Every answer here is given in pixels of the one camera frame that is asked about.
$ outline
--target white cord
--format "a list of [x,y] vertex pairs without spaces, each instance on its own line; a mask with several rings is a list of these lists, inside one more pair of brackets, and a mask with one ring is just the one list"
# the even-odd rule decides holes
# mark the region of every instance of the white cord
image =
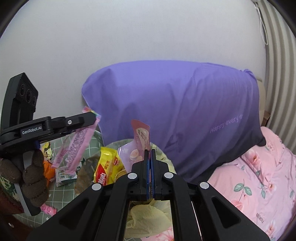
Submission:
[[[261,12],[260,12],[260,9],[259,9],[259,5],[257,2],[254,2],[254,6],[255,6],[255,9],[257,10],[257,13],[259,15],[259,18],[260,18],[260,34],[261,34],[261,38],[264,42],[265,45],[268,45],[268,38],[267,38],[267,33],[266,33],[266,29],[265,29],[265,25],[264,25],[264,22],[262,20],[262,17],[261,17]],[[263,26],[263,29],[264,29],[264,33],[265,33],[265,37],[266,37],[266,41],[265,41],[265,38],[262,34],[262,26]]]

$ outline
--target beige striped curtain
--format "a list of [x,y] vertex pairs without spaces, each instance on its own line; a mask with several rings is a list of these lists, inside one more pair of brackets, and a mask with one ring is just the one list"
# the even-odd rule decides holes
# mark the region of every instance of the beige striped curtain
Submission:
[[296,154],[296,39],[280,13],[266,0],[258,2],[266,27],[267,127]]

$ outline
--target brown glove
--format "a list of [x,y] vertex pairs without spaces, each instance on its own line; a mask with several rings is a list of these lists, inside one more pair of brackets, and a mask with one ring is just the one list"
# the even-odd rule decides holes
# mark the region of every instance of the brown glove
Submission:
[[36,150],[33,154],[32,165],[26,168],[23,173],[10,160],[0,161],[0,174],[12,183],[18,183],[23,179],[23,194],[30,199],[35,207],[44,204],[49,194],[44,177],[43,159],[42,151]]

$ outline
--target pink pig toy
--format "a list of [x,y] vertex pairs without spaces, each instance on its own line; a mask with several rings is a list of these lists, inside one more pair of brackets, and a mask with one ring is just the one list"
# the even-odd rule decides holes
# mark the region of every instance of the pink pig toy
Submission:
[[51,216],[53,216],[53,215],[55,215],[57,213],[56,208],[48,206],[45,203],[40,208],[44,213],[49,214]]

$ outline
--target purple cloth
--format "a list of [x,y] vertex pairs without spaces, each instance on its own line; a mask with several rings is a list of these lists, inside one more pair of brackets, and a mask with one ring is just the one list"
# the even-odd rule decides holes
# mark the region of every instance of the purple cloth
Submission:
[[140,120],[188,182],[220,157],[232,161],[264,139],[259,90],[249,70],[184,61],[119,63],[93,73],[82,95],[102,115],[105,145],[133,138],[131,120]]

